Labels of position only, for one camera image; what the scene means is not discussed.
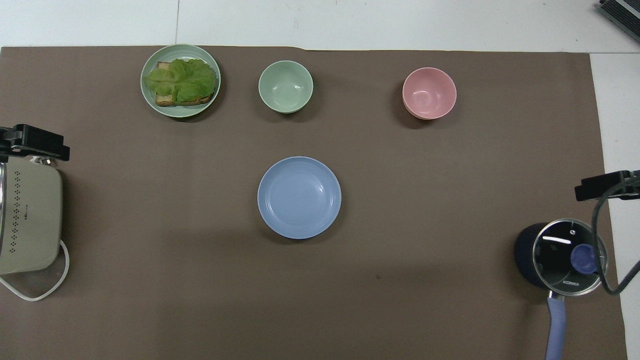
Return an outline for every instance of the toast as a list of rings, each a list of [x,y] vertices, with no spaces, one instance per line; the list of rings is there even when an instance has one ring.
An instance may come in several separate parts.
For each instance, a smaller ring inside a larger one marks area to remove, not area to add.
[[[164,69],[164,70],[169,70],[169,64],[171,64],[171,63],[159,61],[158,62],[158,68],[159,69]],[[175,101],[173,101],[173,96],[171,94],[164,95],[164,96],[160,96],[160,95],[156,94],[156,104],[158,106],[200,105],[200,104],[206,104],[207,102],[211,101],[211,97],[212,96],[213,96],[213,94],[211,94],[211,95],[209,95],[207,97],[197,97],[197,98],[195,98],[193,100],[190,100],[190,101],[175,102]]]

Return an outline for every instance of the sandwich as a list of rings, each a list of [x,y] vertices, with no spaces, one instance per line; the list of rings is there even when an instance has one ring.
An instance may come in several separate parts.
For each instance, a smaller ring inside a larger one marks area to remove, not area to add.
[[[206,104],[216,88],[213,70],[200,59],[159,61],[157,68],[144,80],[156,93],[158,106]]]

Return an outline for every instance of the green lettuce leaf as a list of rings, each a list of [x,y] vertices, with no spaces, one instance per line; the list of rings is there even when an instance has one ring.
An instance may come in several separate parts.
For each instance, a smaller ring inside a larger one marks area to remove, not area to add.
[[[173,60],[169,70],[155,69],[144,80],[151,91],[160,96],[171,94],[176,102],[207,97],[216,87],[213,70],[200,59]]]

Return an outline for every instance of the blue handle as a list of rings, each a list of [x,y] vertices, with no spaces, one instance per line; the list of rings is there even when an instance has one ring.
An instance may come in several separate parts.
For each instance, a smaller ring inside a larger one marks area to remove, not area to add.
[[[549,306],[549,315],[551,316],[551,328],[549,329],[549,341],[547,342],[547,355],[545,356],[545,360],[560,360],[562,358],[562,348],[564,345],[564,326],[566,325],[564,301],[548,297],[547,305]]]

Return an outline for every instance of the white power cord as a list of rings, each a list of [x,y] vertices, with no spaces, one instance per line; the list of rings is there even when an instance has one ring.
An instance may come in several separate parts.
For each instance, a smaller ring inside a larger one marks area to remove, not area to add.
[[[2,277],[0,277],[0,284],[5,285],[7,289],[11,290],[12,293],[18,295],[18,297],[20,297],[23,300],[38,301],[38,300],[42,300],[42,299],[46,298],[55,289],[57,289],[58,286],[60,286],[60,284],[62,284],[62,282],[67,277],[67,273],[69,272],[69,251],[67,250],[67,246],[65,245],[64,241],[62,241],[62,240],[60,240],[60,246],[62,246],[62,251],[64,251],[64,253],[65,253],[65,271],[62,273],[62,277],[60,277],[60,280],[58,280],[58,282],[49,291],[47,291],[46,293],[40,295],[39,297],[28,297],[25,294],[19,292],[13,286],[9,285]]]

